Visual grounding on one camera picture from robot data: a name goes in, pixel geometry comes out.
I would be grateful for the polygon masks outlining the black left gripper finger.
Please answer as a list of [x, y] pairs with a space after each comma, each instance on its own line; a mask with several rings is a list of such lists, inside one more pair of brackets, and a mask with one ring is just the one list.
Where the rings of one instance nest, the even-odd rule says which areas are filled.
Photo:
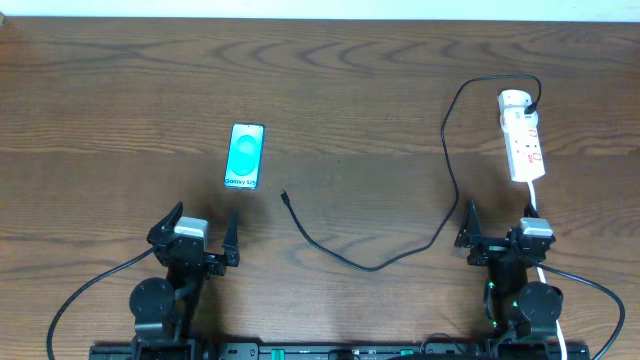
[[240, 254], [238, 247], [238, 213], [234, 212], [224, 237], [222, 247], [224, 249], [224, 257], [227, 265], [238, 265], [240, 262]]
[[147, 235], [147, 242], [152, 246], [162, 244], [166, 237], [169, 237], [182, 216], [183, 202], [177, 204], [158, 223], [151, 227]]

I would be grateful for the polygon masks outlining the Galaxy S25 smartphone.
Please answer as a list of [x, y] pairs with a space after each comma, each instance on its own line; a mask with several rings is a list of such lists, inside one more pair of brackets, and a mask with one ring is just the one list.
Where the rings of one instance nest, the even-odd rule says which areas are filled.
[[255, 190], [259, 184], [265, 127], [236, 123], [232, 126], [224, 185]]

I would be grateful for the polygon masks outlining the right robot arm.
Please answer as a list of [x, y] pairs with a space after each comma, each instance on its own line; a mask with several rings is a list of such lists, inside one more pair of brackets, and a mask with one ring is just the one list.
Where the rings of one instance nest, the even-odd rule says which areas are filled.
[[485, 310], [494, 323], [495, 337], [486, 342], [487, 354], [497, 359], [560, 359], [561, 349], [550, 343], [557, 335], [562, 291], [528, 279], [533, 262], [546, 259], [555, 242], [549, 222], [532, 206], [520, 224], [503, 237], [484, 235], [474, 202], [464, 212], [454, 246], [469, 250], [467, 263], [488, 269]]

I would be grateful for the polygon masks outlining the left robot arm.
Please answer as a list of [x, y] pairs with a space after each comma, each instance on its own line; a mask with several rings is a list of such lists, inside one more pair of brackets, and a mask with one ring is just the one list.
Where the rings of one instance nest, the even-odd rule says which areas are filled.
[[152, 253], [167, 268], [164, 278], [152, 277], [132, 291], [129, 307], [135, 317], [135, 359], [215, 359], [216, 346], [191, 335], [204, 282], [222, 276], [240, 262], [238, 215], [233, 214], [221, 254], [206, 250], [208, 222], [182, 215], [175, 207], [147, 235]]

